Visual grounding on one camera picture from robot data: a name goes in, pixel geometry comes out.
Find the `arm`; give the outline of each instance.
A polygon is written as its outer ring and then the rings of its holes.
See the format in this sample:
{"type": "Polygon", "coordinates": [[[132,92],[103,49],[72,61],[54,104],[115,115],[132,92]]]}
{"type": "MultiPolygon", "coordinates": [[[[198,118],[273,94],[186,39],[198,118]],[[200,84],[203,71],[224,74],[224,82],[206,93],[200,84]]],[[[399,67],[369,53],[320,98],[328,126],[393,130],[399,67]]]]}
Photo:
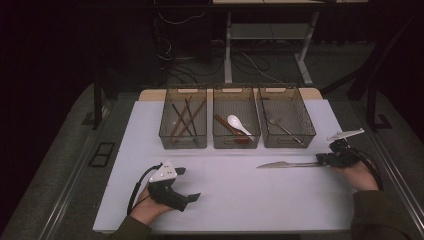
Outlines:
{"type": "Polygon", "coordinates": [[[110,240],[145,240],[152,229],[149,225],[163,213],[173,210],[163,204],[158,204],[150,198],[147,186],[140,193],[135,207],[129,216],[119,226],[118,230],[109,235],[110,240]]]}
{"type": "Polygon", "coordinates": [[[358,162],[349,168],[333,169],[345,175],[358,191],[353,195],[353,240],[412,239],[411,229],[392,209],[387,194],[378,190],[377,182],[365,164],[358,162]]]}

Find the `silver fork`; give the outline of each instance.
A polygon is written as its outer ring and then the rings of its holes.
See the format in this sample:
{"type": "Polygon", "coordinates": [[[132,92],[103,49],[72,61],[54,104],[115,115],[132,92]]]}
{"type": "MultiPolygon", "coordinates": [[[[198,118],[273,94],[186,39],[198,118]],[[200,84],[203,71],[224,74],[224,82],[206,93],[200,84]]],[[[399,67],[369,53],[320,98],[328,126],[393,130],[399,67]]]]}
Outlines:
{"type": "MultiPolygon", "coordinates": [[[[268,120],[269,123],[276,125],[276,126],[280,127],[281,129],[283,129],[288,135],[293,135],[291,132],[289,132],[289,130],[287,130],[285,127],[281,126],[281,124],[279,124],[280,120],[275,119],[272,116],[272,114],[267,110],[265,110],[265,118],[268,120]]],[[[305,146],[305,144],[302,141],[300,141],[298,138],[295,137],[293,139],[296,140],[296,142],[298,142],[300,145],[305,146]]]]}

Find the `floor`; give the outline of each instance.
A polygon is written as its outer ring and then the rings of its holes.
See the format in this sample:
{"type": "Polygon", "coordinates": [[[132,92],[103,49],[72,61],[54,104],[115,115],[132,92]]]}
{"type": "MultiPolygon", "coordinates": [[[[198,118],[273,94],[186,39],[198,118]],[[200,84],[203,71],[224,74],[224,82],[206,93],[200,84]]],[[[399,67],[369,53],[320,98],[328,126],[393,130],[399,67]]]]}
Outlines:
{"type": "MultiPolygon", "coordinates": [[[[223,82],[224,55],[220,47],[222,43],[214,44],[216,46],[210,62],[199,62],[192,56],[179,53],[177,64],[168,71],[167,82],[208,84],[223,82]]],[[[367,59],[373,47],[371,43],[311,45],[305,61],[314,81],[313,87],[321,89],[352,72],[367,59]]],[[[234,42],[233,82],[282,81],[295,82],[304,87],[301,73],[298,72],[293,59],[293,54],[300,48],[298,42],[234,42]]],[[[365,134],[349,138],[351,146],[369,153],[377,161],[380,169],[383,169],[381,174],[385,190],[390,194],[394,207],[411,225],[414,225],[417,219],[423,220],[422,212],[414,212],[411,209],[414,207],[419,209],[422,206],[418,203],[424,202],[422,191],[424,171],[421,170],[424,168],[422,161],[424,145],[381,94],[378,95],[377,112],[387,117],[392,128],[373,133],[364,121],[366,99],[349,101],[345,96],[348,89],[349,84],[346,84],[324,97],[330,101],[343,130],[355,130],[360,127],[366,130],[365,134]],[[387,166],[394,167],[398,172],[385,171],[387,166]]],[[[2,239],[105,239],[103,234],[93,232],[92,226],[132,106],[139,93],[121,93],[117,100],[104,101],[104,120],[97,130],[92,130],[90,125],[94,108],[92,93],[90,86],[75,102],[2,239]],[[89,167],[88,162],[102,142],[115,143],[108,165],[104,168],[89,167]]],[[[420,233],[417,229],[416,239],[423,236],[423,232],[420,233]]],[[[212,236],[210,239],[240,239],[232,237],[212,236]]],[[[350,234],[307,232],[295,236],[255,237],[255,239],[345,240],[350,239],[350,234]]],[[[195,236],[182,238],[197,239],[195,236]]],[[[182,238],[152,237],[152,239],[182,238]]]]}

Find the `dark green sleeve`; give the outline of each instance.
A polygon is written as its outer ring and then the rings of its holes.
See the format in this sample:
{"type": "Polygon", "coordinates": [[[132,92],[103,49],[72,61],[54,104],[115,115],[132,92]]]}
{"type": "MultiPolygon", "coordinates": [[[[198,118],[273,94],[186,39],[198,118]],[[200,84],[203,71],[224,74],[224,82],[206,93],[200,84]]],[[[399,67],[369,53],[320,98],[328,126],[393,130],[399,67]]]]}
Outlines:
{"type": "Polygon", "coordinates": [[[118,230],[109,235],[109,240],[145,240],[150,235],[152,229],[137,221],[136,219],[126,216],[119,226],[118,230]]]}
{"type": "Polygon", "coordinates": [[[394,211],[382,191],[361,191],[353,195],[353,240],[412,239],[411,229],[394,211]]]}

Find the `knife blade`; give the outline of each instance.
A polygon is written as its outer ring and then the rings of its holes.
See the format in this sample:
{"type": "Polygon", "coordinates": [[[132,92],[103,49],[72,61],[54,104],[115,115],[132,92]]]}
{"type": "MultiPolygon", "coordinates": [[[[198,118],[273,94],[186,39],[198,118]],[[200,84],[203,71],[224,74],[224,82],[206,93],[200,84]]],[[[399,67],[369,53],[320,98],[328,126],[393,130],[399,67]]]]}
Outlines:
{"type": "Polygon", "coordinates": [[[289,167],[322,167],[319,162],[310,162],[310,163],[288,163],[286,161],[279,161],[273,163],[267,163],[264,165],[260,165],[256,168],[289,168],[289,167]]]}

